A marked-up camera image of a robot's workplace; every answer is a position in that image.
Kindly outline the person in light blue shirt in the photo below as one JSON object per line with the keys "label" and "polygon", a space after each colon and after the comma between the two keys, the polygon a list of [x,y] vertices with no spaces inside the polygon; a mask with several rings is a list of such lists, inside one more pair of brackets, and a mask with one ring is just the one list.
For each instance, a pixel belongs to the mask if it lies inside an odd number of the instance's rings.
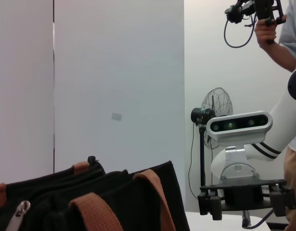
{"label": "person in light blue shirt", "polygon": [[[282,26],[279,43],[285,47],[296,60],[296,0],[289,0],[286,10],[286,23]],[[293,72],[296,69],[296,61],[289,69]],[[296,198],[296,136],[289,143],[284,159],[284,176],[288,186],[294,189]],[[289,222],[285,231],[296,231],[296,209],[288,209],[286,217]]]}

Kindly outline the black food bag orange handles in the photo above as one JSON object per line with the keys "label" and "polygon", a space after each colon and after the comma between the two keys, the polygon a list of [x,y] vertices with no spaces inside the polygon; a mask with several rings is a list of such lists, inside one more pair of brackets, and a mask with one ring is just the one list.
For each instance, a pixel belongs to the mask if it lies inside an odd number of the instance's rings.
{"label": "black food bag orange handles", "polygon": [[190,231],[171,162],[106,173],[92,159],[44,177],[0,183],[0,231],[25,200],[31,207],[19,231]]}

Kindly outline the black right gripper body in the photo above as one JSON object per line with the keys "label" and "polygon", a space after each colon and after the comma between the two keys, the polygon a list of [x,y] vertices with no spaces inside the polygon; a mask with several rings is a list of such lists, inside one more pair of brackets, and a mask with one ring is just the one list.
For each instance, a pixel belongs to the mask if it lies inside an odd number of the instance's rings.
{"label": "black right gripper body", "polygon": [[269,193],[264,193],[262,187],[276,184],[286,184],[286,181],[234,178],[202,186],[200,190],[217,190],[222,211],[258,210],[271,208]]}

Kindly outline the silver zipper pull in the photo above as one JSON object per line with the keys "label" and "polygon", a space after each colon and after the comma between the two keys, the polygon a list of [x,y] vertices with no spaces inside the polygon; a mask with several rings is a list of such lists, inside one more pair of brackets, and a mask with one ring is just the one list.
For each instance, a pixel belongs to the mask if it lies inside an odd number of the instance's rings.
{"label": "silver zipper pull", "polygon": [[15,213],[13,214],[10,222],[5,231],[19,231],[22,221],[24,219],[25,214],[30,209],[31,203],[28,200],[22,201]]}

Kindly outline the black standing fan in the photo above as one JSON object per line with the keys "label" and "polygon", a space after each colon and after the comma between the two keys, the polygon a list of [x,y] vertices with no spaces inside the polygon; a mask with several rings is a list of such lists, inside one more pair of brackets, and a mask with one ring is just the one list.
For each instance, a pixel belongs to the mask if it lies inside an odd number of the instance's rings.
{"label": "black standing fan", "polygon": [[211,160],[214,159],[213,150],[219,147],[219,143],[207,134],[207,122],[220,116],[233,114],[232,102],[229,94],[223,88],[214,88],[203,99],[201,106],[191,111],[193,128],[198,127],[199,131],[199,157],[200,157],[200,185],[206,184],[205,173],[205,148],[211,151]]}

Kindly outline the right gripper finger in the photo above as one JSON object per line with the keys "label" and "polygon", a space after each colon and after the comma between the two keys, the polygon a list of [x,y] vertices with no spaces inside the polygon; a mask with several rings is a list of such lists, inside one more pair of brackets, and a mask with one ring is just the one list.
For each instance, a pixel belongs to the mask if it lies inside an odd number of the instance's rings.
{"label": "right gripper finger", "polygon": [[296,209],[294,189],[286,184],[276,184],[269,187],[270,204],[277,217],[285,217],[286,209]]}
{"label": "right gripper finger", "polygon": [[222,220],[221,198],[217,190],[201,190],[197,199],[200,215],[205,216],[209,213],[213,220]]}

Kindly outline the black handheld teleoperation controller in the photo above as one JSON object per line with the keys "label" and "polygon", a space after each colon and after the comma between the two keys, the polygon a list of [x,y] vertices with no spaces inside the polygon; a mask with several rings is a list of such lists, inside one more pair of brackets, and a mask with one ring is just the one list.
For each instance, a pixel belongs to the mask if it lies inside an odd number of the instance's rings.
{"label": "black handheld teleoperation controller", "polygon": [[[224,13],[227,18],[223,32],[224,41],[230,48],[234,49],[242,48],[250,42],[257,21],[263,19],[267,26],[272,24],[280,25],[286,22],[280,0],[237,0]],[[245,27],[252,29],[248,40],[240,46],[231,45],[226,38],[228,23],[239,24],[247,19],[250,19],[251,22]]]}

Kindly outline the person's forearm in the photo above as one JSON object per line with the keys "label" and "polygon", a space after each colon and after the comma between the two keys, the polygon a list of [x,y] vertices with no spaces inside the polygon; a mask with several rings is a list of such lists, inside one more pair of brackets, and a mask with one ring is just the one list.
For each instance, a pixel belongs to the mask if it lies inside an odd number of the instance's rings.
{"label": "person's forearm", "polygon": [[296,69],[296,58],[287,48],[277,43],[268,44],[267,41],[259,42],[259,46],[280,67],[291,73]]}

